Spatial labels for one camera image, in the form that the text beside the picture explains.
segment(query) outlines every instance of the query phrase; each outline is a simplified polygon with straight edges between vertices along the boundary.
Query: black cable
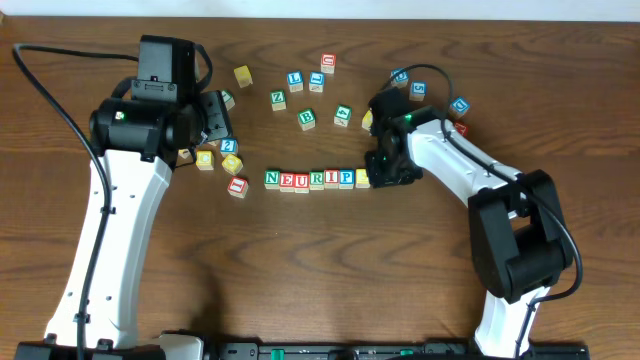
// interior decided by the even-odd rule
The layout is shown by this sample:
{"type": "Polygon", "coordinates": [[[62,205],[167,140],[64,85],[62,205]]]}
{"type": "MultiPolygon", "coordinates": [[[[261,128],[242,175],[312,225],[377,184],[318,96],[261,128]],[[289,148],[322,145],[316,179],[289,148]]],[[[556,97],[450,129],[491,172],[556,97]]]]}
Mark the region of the black cable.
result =
{"type": "Polygon", "coordinates": [[[84,359],[84,332],[85,332],[85,320],[87,313],[87,305],[89,298],[89,290],[91,289],[91,281],[93,280],[93,273],[96,267],[96,262],[98,260],[98,254],[100,253],[100,246],[102,245],[102,239],[104,237],[104,231],[107,226],[107,219],[109,217],[111,211],[111,188],[109,186],[109,180],[107,178],[107,174],[104,171],[104,167],[98,160],[98,156],[91,148],[89,141],[86,136],[78,127],[75,121],[71,118],[71,116],[62,108],[62,106],[53,98],[53,96],[47,91],[47,89],[38,81],[38,79],[29,71],[27,65],[24,63],[22,59],[22,50],[31,50],[31,51],[41,51],[48,52],[54,54],[62,54],[62,55],[71,55],[71,56],[80,56],[80,57],[88,57],[88,58],[99,58],[99,59],[121,59],[121,60],[132,60],[138,61],[138,58],[130,55],[120,55],[120,54],[106,54],[106,53],[91,53],[91,52],[83,52],[83,51],[74,51],[74,50],[66,50],[59,48],[52,48],[46,46],[39,45],[29,45],[29,44],[15,44],[13,46],[13,59],[16,64],[20,68],[20,71],[27,77],[29,82],[40,92],[40,94],[51,104],[51,106],[60,114],[62,119],[69,125],[74,134],[80,139],[82,146],[84,146],[85,150],[89,154],[93,165],[96,167],[96,171],[100,176],[100,182],[102,183],[102,192],[104,193],[104,202],[102,205],[102,216],[100,217],[100,224],[98,225],[98,231],[96,233],[96,240],[93,244],[93,249],[91,250],[91,257],[89,258],[89,265],[87,266],[87,273],[84,278],[84,283],[82,284],[82,292],[80,294],[80,305],[78,308],[78,330],[77,330],[77,358],[78,360],[84,359]]]}
{"type": "Polygon", "coordinates": [[[211,59],[209,58],[209,55],[207,55],[207,51],[204,49],[204,46],[200,45],[200,44],[195,44],[195,48],[196,51],[198,51],[200,53],[200,56],[202,56],[202,58],[204,59],[205,64],[207,64],[207,75],[205,75],[204,78],[202,78],[202,80],[198,81],[198,84],[196,85],[198,87],[198,92],[202,92],[204,89],[207,88],[207,86],[209,86],[209,83],[211,82],[211,78],[213,77],[213,63],[211,62],[211,59]]]}
{"type": "Polygon", "coordinates": [[[446,71],[442,70],[441,68],[439,68],[439,67],[437,67],[435,65],[431,65],[431,64],[411,65],[411,66],[408,66],[408,67],[402,69],[396,75],[391,76],[391,78],[389,80],[387,80],[385,82],[385,84],[382,86],[381,90],[386,89],[387,86],[389,86],[389,84],[393,80],[393,78],[395,76],[397,76],[398,74],[400,74],[402,72],[405,72],[405,71],[409,71],[411,69],[415,69],[415,68],[433,69],[433,70],[437,71],[438,73],[442,74],[445,77],[445,79],[447,80],[447,83],[449,85],[449,98],[448,98],[448,101],[447,101],[447,104],[446,104],[446,108],[441,114],[442,115],[442,119],[440,119],[440,129],[442,130],[442,134],[443,134],[445,140],[449,141],[451,143],[451,145],[453,145],[453,147],[455,147],[458,151],[460,151],[463,155],[467,156],[473,162],[478,164],[480,167],[482,167],[489,174],[492,174],[492,175],[498,177],[499,179],[503,180],[504,182],[506,182],[509,185],[515,186],[518,189],[518,191],[520,191],[521,193],[523,193],[527,197],[527,199],[529,201],[531,201],[533,204],[537,205],[538,208],[542,209],[542,211],[544,211],[551,218],[551,220],[560,228],[560,230],[562,231],[563,236],[565,237],[565,239],[567,239],[567,241],[569,242],[569,245],[571,246],[571,250],[573,252],[573,255],[574,255],[574,258],[575,258],[575,262],[576,262],[576,278],[575,278],[573,284],[567,290],[565,290],[563,292],[560,292],[560,293],[557,293],[557,294],[547,295],[547,296],[543,296],[543,297],[532,299],[531,302],[529,302],[529,304],[527,304],[527,314],[526,314],[525,319],[524,319],[524,321],[522,323],[522,327],[520,328],[520,333],[518,335],[518,339],[516,340],[515,357],[519,358],[520,357],[520,346],[521,346],[522,340],[524,338],[524,333],[526,332],[526,329],[527,329],[527,327],[529,325],[529,321],[531,320],[531,314],[533,313],[533,311],[535,311],[535,306],[537,304],[540,304],[540,303],[543,303],[543,302],[566,298],[566,297],[572,295],[573,293],[575,293],[578,290],[578,288],[580,288],[580,284],[582,283],[582,276],[583,276],[582,256],[580,255],[580,251],[578,250],[578,246],[576,245],[576,242],[573,239],[573,236],[569,232],[569,229],[567,229],[566,225],[563,224],[562,221],[560,221],[560,217],[551,209],[551,207],[543,199],[541,199],[537,195],[535,195],[532,192],[530,192],[527,188],[522,186],[519,182],[517,182],[517,181],[509,178],[505,174],[502,174],[501,172],[495,170],[493,164],[491,164],[491,165],[490,164],[485,164],[482,160],[478,159],[475,155],[473,155],[471,152],[469,152],[467,149],[465,149],[463,146],[461,146],[451,136],[452,133],[457,133],[455,129],[447,130],[445,128],[447,113],[448,113],[449,107],[451,106],[451,103],[453,101],[453,81],[451,80],[451,77],[449,76],[449,74],[447,74],[446,71]]]}

